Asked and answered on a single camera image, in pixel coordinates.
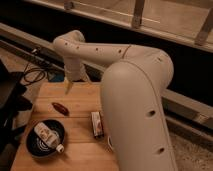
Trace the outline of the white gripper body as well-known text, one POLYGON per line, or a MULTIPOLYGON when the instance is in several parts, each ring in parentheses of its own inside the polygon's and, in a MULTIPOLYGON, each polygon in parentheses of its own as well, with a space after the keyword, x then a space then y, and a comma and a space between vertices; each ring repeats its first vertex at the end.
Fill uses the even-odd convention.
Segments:
POLYGON ((90 81, 84 64, 78 58, 65 58, 64 70, 65 76, 70 82, 78 80, 90 81))

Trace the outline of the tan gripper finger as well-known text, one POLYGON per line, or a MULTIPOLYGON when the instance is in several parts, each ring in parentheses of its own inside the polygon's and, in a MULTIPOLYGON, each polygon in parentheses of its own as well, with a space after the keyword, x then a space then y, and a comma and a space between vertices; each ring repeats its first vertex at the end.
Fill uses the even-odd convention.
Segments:
POLYGON ((66 77, 64 79, 64 82, 65 82, 65 94, 68 94, 73 86, 73 82, 70 82, 66 77))

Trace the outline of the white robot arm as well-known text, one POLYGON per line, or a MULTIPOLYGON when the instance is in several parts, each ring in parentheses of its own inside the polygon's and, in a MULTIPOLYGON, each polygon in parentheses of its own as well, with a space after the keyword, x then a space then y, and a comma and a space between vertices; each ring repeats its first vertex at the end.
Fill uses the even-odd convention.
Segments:
POLYGON ((162 106, 174 69, 167 53, 131 44, 87 43, 70 31, 53 41, 69 81, 83 60, 105 68, 100 85, 104 119, 119 171, 178 171, 162 106))

